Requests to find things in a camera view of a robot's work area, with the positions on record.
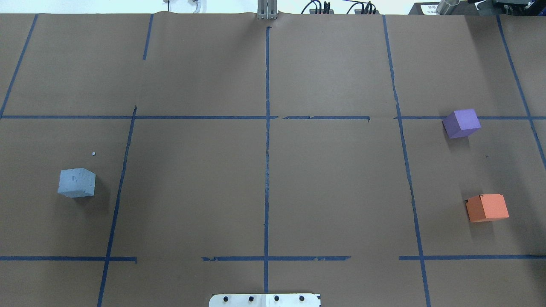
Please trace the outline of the light blue foam block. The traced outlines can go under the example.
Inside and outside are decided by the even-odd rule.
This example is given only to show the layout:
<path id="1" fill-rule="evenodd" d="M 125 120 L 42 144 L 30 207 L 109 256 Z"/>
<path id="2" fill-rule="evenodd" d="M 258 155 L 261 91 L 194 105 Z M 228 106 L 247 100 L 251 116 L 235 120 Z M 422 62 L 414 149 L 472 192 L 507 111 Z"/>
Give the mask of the light blue foam block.
<path id="1" fill-rule="evenodd" d="M 61 170 L 57 193 L 70 198 L 92 197 L 96 174 L 85 168 Z"/>

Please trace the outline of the purple foam block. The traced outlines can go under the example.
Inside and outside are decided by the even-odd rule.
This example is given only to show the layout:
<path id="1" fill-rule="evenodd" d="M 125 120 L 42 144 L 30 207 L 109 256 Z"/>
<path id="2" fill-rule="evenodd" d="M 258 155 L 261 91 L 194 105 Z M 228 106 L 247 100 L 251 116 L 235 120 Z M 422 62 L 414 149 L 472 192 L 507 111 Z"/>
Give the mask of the purple foam block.
<path id="1" fill-rule="evenodd" d="M 450 139 L 468 137 L 482 128 L 474 109 L 455 110 L 442 120 L 442 124 Z"/>

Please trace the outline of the orange foam block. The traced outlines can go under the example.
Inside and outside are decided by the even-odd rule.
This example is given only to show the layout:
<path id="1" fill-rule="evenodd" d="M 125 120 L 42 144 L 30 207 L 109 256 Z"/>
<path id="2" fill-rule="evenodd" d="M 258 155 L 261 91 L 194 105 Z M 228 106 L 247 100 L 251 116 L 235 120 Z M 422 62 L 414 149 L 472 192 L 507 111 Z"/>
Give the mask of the orange foam block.
<path id="1" fill-rule="evenodd" d="M 470 222 L 493 222 L 509 218 L 503 194 L 480 194 L 465 200 Z"/>

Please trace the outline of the metal cup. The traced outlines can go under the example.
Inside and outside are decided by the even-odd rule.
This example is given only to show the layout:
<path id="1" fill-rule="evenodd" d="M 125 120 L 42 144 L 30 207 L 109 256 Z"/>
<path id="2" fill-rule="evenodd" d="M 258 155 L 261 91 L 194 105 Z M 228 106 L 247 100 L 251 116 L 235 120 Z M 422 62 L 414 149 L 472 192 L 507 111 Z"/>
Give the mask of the metal cup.
<path id="1" fill-rule="evenodd" d="M 436 7 L 437 15 L 452 15 L 460 0 L 440 0 Z"/>

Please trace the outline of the aluminium frame post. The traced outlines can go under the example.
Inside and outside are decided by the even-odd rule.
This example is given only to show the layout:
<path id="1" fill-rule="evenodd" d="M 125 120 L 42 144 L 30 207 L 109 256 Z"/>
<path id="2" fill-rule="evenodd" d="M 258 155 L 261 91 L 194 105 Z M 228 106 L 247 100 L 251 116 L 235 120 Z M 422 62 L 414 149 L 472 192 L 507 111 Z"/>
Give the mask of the aluminium frame post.
<path id="1" fill-rule="evenodd" d="M 257 19 L 275 20 L 278 18 L 277 0 L 257 0 Z"/>

